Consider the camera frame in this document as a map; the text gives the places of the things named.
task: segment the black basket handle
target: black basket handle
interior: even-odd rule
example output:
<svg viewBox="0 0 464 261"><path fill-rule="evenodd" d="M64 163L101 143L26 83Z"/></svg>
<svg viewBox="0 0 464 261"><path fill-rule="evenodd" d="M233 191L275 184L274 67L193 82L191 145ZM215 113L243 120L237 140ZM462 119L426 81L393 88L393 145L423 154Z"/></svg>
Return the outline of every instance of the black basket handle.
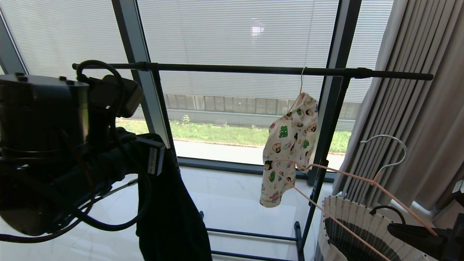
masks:
<svg viewBox="0 0 464 261"><path fill-rule="evenodd" d="M403 214L399 210L397 210L396 208L394 208L392 206L377 206L377 207L373 208L371 210L371 212L369 212L369 214L375 215L377 213L378 209L391 209L391 210L395 211L400 216L400 219L401 219L401 222L403 223L403 225L406 225L406 220L405 220L405 217L403 217Z"/></svg>

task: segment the grass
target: grass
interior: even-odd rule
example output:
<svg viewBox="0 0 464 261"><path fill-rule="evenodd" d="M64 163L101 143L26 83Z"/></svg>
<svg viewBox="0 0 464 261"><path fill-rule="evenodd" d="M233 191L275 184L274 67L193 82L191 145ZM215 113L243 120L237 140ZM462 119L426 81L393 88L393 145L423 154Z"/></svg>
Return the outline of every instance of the grass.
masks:
<svg viewBox="0 0 464 261"><path fill-rule="evenodd" d="M116 125L136 134L148 132L145 121L117 119ZM195 123L182 124L178 121L171 121L171 131L174 139L259 147L266 144L269 135L267 129L254 126L245 128L227 126L226 124L223 126ZM329 152L345 153L350 136L350 131L336 131Z"/></svg>

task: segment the gray curtain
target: gray curtain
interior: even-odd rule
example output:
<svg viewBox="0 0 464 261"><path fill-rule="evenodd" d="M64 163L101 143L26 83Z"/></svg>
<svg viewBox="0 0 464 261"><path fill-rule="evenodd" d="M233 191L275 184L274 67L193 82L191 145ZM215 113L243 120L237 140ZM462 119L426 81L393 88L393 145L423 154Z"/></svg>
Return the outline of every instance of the gray curtain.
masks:
<svg viewBox="0 0 464 261"><path fill-rule="evenodd" d="M373 178L381 166L403 157L388 138L401 139L407 160L387 169L379 183L406 205L442 209L464 177L464 17L461 0L396 0L380 47L377 70L423 72L433 81L375 79L348 144L341 170ZM378 189L338 175L333 194L367 206L391 201Z"/></svg>

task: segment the black garment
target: black garment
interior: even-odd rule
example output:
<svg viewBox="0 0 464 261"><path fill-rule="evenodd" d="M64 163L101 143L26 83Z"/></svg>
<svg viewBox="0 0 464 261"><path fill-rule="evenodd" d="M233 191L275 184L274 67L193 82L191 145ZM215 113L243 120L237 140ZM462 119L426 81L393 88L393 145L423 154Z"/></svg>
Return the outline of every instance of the black garment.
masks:
<svg viewBox="0 0 464 261"><path fill-rule="evenodd" d="M163 142L158 135L150 136ZM145 261L212 261L205 224L182 182L177 160L170 150L165 153L162 173L150 176L150 181L152 202L147 214L137 223L136 232ZM138 187L140 209L145 197L142 181Z"/></svg>

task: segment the sidewalk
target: sidewalk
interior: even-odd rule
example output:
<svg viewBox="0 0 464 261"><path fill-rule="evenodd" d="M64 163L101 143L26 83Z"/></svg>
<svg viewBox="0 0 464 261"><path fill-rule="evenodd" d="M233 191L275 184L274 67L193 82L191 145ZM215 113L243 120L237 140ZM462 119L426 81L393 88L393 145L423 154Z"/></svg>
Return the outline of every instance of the sidewalk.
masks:
<svg viewBox="0 0 464 261"><path fill-rule="evenodd" d="M248 164L263 164L263 148L250 148L229 145L207 144L174 140L177 156L230 161ZM329 167L339 169L344 155L329 154Z"/></svg>

